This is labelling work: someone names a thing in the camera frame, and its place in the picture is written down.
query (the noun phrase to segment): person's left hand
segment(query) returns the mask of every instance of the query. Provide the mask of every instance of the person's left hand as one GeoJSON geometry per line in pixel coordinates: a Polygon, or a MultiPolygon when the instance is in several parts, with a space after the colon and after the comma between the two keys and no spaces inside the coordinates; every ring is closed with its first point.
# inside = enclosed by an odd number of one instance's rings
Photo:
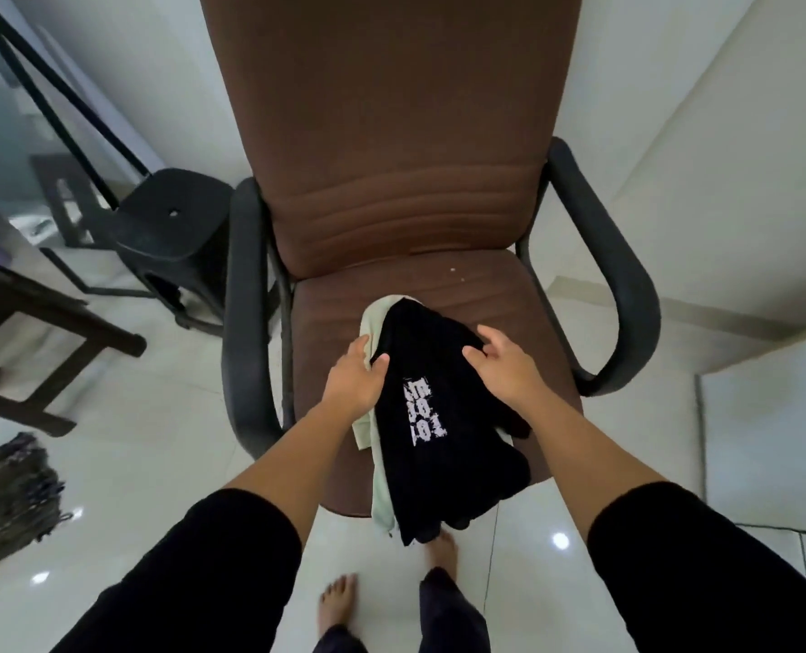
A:
{"type": "Polygon", "coordinates": [[[348,351],[337,360],[327,376],[321,403],[332,403],[343,408],[352,421],[368,413],[378,401],[385,384],[388,353],[382,353],[368,369],[364,362],[364,347],[369,334],[358,337],[349,344],[348,351]]]}

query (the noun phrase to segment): brown office chair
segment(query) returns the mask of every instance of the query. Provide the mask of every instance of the brown office chair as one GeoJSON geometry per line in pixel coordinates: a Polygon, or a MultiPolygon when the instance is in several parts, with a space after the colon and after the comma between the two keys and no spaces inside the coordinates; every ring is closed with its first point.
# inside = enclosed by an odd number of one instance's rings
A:
{"type": "MultiPolygon", "coordinates": [[[[647,363],[654,285],[552,139],[581,0],[202,5],[255,175],[231,204],[223,344],[230,420],[253,456],[319,401],[365,307],[389,293],[504,330],[579,409],[581,395],[615,391],[647,363]],[[617,347],[596,375],[576,362],[528,259],[549,183],[617,303],[617,347]],[[267,255],[282,310],[282,426],[267,255]]],[[[532,436],[515,445],[533,482],[550,476],[532,436]]],[[[368,516],[371,483],[370,452],[346,436],[324,505],[368,516]]]]}

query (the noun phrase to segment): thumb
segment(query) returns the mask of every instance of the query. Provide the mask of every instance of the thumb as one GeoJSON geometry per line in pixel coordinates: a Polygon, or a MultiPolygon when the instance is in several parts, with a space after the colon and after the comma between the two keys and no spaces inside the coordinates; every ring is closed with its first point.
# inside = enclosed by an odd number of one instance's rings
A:
{"type": "Polygon", "coordinates": [[[473,365],[473,368],[476,371],[479,371],[479,369],[481,369],[481,367],[487,362],[484,352],[478,350],[477,348],[473,348],[472,346],[464,346],[462,352],[463,356],[466,358],[466,361],[473,365]]]}
{"type": "Polygon", "coordinates": [[[372,369],[370,373],[376,376],[379,380],[383,383],[385,382],[385,376],[388,372],[388,364],[391,363],[391,356],[387,352],[383,352],[376,358],[376,361],[372,363],[372,369]]]}

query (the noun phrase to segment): foot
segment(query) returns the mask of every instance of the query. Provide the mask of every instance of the foot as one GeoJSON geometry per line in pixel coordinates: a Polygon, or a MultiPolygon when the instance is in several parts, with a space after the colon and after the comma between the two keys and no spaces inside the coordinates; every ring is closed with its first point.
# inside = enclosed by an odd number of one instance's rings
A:
{"type": "Polygon", "coordinates": [[[444,569],[457,582],[457,543],[444,529],[440,535],[424,546],[427,555],[427,570],[444,569]]]}
{"type": "Polygon", "coordinates": [[[342,575],[318,598],[318,638],[335,625],[348,625],[357,599],[357,575],[342,575]]]}

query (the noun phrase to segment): black shirt with white print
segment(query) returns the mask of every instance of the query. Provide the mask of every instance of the black shirt with white print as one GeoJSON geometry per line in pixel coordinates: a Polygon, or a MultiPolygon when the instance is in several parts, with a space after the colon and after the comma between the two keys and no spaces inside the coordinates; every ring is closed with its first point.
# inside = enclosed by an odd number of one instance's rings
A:
{"type": "Polygon", "coordinates": [[[530,482],[527,459],[497,435],[527,423],[484,387],[463,357],[484,342],[458,321],[403,299],[387,312],[373,360],[391,356],[376,424],[404,545],[442,522],[464,528],[530,482]]]}

